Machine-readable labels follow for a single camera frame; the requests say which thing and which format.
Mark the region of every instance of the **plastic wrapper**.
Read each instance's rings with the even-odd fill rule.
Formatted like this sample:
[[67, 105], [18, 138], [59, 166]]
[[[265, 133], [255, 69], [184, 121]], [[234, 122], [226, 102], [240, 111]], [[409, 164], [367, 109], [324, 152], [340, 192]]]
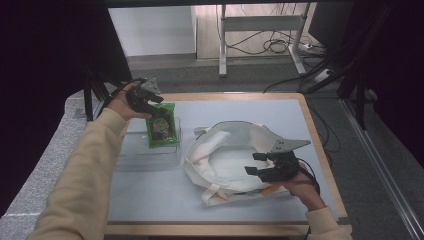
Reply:
[[146, 120], [149, 147], [160, 147], [178, 143], [175, 128], [175, 103], [159, 103], [157, 108], [165, 108], [167, 112]]

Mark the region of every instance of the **cable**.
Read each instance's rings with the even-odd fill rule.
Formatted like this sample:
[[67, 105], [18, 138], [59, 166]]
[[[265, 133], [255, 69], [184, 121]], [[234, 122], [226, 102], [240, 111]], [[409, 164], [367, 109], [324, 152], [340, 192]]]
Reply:
[[292, 12], [292, 15], [294, 15], [294, 10], [296, 10], [296, 5], [297, 5], [297, 3], [295, 3], [294, 4], [294, 8], [293, 8], [293, 12]]
[[[355, 49], [356, 44], [359, 42], [358, 40], [362, 37], [362, 35], [369, 31], [372, 24], [375, 22], [375, 19], [377, 17], [377, 14], [371, 14], [371, 16], [368, 18], [368, 21], [366, 21], [366, 24], [362, 25], [359, 31], [355, 34], [355, 36], [350, 39], [349, 42], [344, 44], [341, 48], [337, 49], [336, 51], [332, 52], [328, 56], [330, 56], [332, 59], [339, 59], [343, 56], [339, 56], [341, 53], [344, 53], [344, 56], [350, 56], [352, 54], [353, 49]], [[306, 91], [303, 91], [303, 89], [300, 87], [299, 91], [300, 93], [314, 93], [315, 91], [321, 89], [322, 87], [332, 83], [333, 81], [339, 79], [340, 77], [346, 75], [356, 64], [356, 59], [358, 58], [358, 55], [354, 56], [353, 60], [340, 70], [336, 71], [323, 81], [309, 87]]]
[[281, 3], [277, 3], [274, 7], [274, 9], [271, 11], [271, 13], [269, 15], [272, 15], [272, 13], [275, 11], [275, 15], [282, 15], [283, 14], [283, 10], [284, 10], [284, 6], [286, 4], [283, 3], [283, 6], [281, 7]]
[[[274, 12], [276, 8], [279, 8], [279, 5], [278, 5], [278, 4], [277, 4], [277, 6], [274, 8], [274, 10], [272, 10], [272, 12]], [[219, 39], [221, 39], [221, 33], [220, 33], [220, 31], [219, 31], [218, 5], [215, 5], [215, 15], [216, 15], [216, 28], [217, 28], [217, 33], [218, 33], [218, 37], [219, 37]], [[245, 50], [242, 50], [242, 49], [240, 49], [240, 48], [238, 48], [238, 47], [235, 47], [235, 46], [237, 46], [237, 45], [239, 45], [239, 44], [241, 44], [241, 43], [243, 43], [243, 42], [245, 42], [245, 41], [247, 41], [247, 40], [251, 39], [251, 38], [252, 38], [252, 37], [254, 37], [254, 36], [257, 36], [257, 35], [259, 35], [259, 34], [261, 34], [261, 33], [266, 33], [266, 32], [271, 32], [271, 31], [259, 31], [259, 32], [256, 32], [256, 33], [252, 34], [251, 36], [249, 36], [249, 37], [247, 37], [247, 38], [245, 38], [245, 39], [243, 39], [243, 40], [241, 40], [241, 41], [239, 41], [239, 42], [237, 42], [237, 43], [234, 43], [234, 44], [227, 44], [227, 42], [225, 42], [225, 45], [226, 45], [226, 47], [228, 47], [228, 48], [232, 48], [232, 49], [238, 50], [238, 51], [243, 52], [243, 53], [248, 54], [248, 55], [259, 55], [259, 54], [262, 54], [262, 53], [267, 52], [267, 51], [268, 51], [268, 52], [273, 52], [273, 53], [276, 53], [276, 54], [281, 54], [281, 53], [284, 53], [284, 52], [288, 49], [288, 45], [289, 45], [290, 40], [291, 40], [291, 39], [294, 39], [293, 37], [291, 37], [291, 36], [289, 36], [289, 35], [287, 35], [287, 34], [285, 34], [285, 33], [283, 33], [283, 32], [280, 32], [280, 31], [273, 31], [273, 32], [272, 32], [272, 34], [271, 34], [270, 39], [269, 39], [269, 40], [267, 40], [267, 41], [265, 41], [265, 42], [263, 43], [263, 48], [264, 48], [264, 50], [263, 50], [263, 51], [256, 52], [256, 53], [252, 53], [252, 52], [247, 52], [247, 51], [245, 51]], [[280, 33], [280, 35], [284, 35], [284, 36], [288, 37], [288, 39], [289, 39], [288, 41], [289, 41], [289, 42], [287, 42], [287, 40], [283, 39], [282, 37], [280, 37], [280, 38], [276, 38], [276, 39], [273, 39], [273, 37], [274, 37], [275, 33]], [[309, 44], [312, 42], [312, 39], [311, 39], [309, 36], [302, 36], [302, 37], [306, 37], [306, 38], [308, 38], [308, 39], [309, 39]], [[283, 49], [283, 50], [275, 50], [275, 49], [273, 49], [273, 46], [276, 46], [276, 45], [278, 45], [278, 46], [283, 45], [283, 46], [284, 46], [284, 49]], [[305, 55], [317, 56], [317, 54], [308, 53], [308, 52], [304, 52], [304, 51], [303, 51], [303, 53], [304, 53]]]
[[316, 176], [315, 176], [315, 172], [314, 172], [314, 169], [312, 169], [311, 165], [310, 165], [307, 161], [305, 161], [305, 160], [303, 160], [303, 159], [301, 159], [301, 158], [298, 158], [298, 160], [299, 160], [299, 161], [301, 161], [301, 162], [303, 162], [303, 163], [305, 163], [305, 164], [309, 167], [309, 169], [311, 170], [311, 172], [312, 172], [312, 176], [313, 176], [314, 178], [316, 178]]
[[306, 78], [306, 77], [312, 77], [315, 76], [316, 73], [321, 71], [322, 69], [325, 69], [328, 65], [330, 65], [331, 59], [330, 58], [324, 58], [320, 63], [318, 63], [316, 66], [314, 66], [310, 71], [308, 76], [305, 76], [302, 81], [299, 84], [299, 87], [297, 88], [296, 92], [303, 93], [303, 85], [310, 82], [312, 78]]
[[308, 58], [316, 58], [316, 57], [313, 57], [313, 56], [305, 56], [305, 57], [303, 57], [302, 58], [303, 64], [305, 64], [306, 66], [311, 67], [311, 68], [315, 67], [316, 65], [311, 65], [311, 64], [309, 64], [309, 63], [306, 62], [306, 59], [308, 59]]
[[[321, 121], [321, 123], [324, 125], [325, 128], [325, 137], [321, 136], [320, 134], [318, 134], [318, 136], [320, 136], [320, 138], [322, 138], [321, 140], [321, 144], [323, 146], [324, 149], [324, 153], [327, 156], [327, 160], [328, 163], [330, 165], [330, 168], [333, 167], [333, 157], [331, 156], [331, 153], [336, 153], [340, 151], [340, 147], [341, 147], [341, 142], [339, 137], [337, 136], [336, 132], [333, 130], [332, 127], [330, 127], [330, 125], [324, 120], [324, 118], [318, 113], [318, 111], [316, 110], [315, 106], [313, 106], [312, 103], [308, 103], [307, 105], [309, 107], [309, 109], [311, 109], [311, 111], [319, 118], [319, 120]], [[330, 140], [330, 136], [331, 134], [336, 138], [336, 142], [337, 142], [337, 147], [336, 149], [328, 149], [326, 148], [329, 140]]]
[[247, 16], [247, 13], [244, 11], [244, 9], [243, 9], [243, 4], [240, 4], [240, 8], [241, 8], [241, 10], [244, 12], [244, 15], [246, 15]]
[[305, 75], [303, 75], [303, 76], [299, 76], [299, 77], [296, 77], [296, 78], [289, 78], [289, 79], [284, 79], [284, 80], [281, 80], [281, 81], [278, 81], [278, 82], [276, 82], [276, 83], [273, 83], [273, 84], [271, 84], [271, 85], [269, 85], [268, 87], [266, 87], [265, 89], [264, 89], [264, 91], [262, 92], [262, 93], [266, 93], [267, 91], [268, 91], [268, 89], [270, 89], [270, 88], [272, 88], [272, 87], [274, 87], [274, 86], [277, 86], [277, 85], [279, 85], [279, 84], [282, 84], [282, 83], [286, 83], [286, 82], [290, 82], [290, 81], [295, 81], [295, 80], [299, 80], [299, 79], [304, 79], [304, 78], [306, 78], [306, 77], [310, 77], [310, 76], [312, 76], [312, 75], [314, 75], [315, 73], [317, 73], [318, 71], [319, 71], [319, 69], [321, 68], [321, 67], [325, 67], [326, 65], [328, 65], [329, 64], [329, 62], [327, 63], [327, 62], [325, 62], [327, 59], [324, 59], [322, 62], [320, 62], [319, 64], [317, 64], [317, 66], [315, 66], [312, 70], [310, 70], [307, 74], [305, 74]]

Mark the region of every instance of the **white bag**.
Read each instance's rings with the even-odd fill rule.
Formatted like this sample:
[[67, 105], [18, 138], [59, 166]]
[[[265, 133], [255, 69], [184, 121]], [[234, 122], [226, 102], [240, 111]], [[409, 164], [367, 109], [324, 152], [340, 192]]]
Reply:
[[194, 184], [207, 188], [202, 199], [208, 206], [287, 191], [248, 175], [244, 168], [273, 167], [272, 161], [254, 160], [252, 154], [271, 151], [282, 137], [265, 126], [240, 121], [218, 123], [200, 132], [203, 135], [191, 145], [184, 166]]

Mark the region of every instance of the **wall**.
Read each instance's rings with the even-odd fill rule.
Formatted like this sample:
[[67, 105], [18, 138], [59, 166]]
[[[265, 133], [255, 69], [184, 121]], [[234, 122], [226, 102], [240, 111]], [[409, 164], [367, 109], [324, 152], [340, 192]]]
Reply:
[[125, 56], [196, 52], [194, 7], [113, 8]]

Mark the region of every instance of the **sleeve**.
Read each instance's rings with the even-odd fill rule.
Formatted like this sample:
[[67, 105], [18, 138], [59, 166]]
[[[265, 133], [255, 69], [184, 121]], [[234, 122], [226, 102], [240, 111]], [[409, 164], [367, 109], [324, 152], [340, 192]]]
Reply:
[[103, 239], [110, 185], [127, 122], [105, 108], [88, 123], [28, 239]]
[[306, 213], [311, 233], [308, 240], [351, 240], [352, 229], [340, 226], [334, 219], [329, 207]]

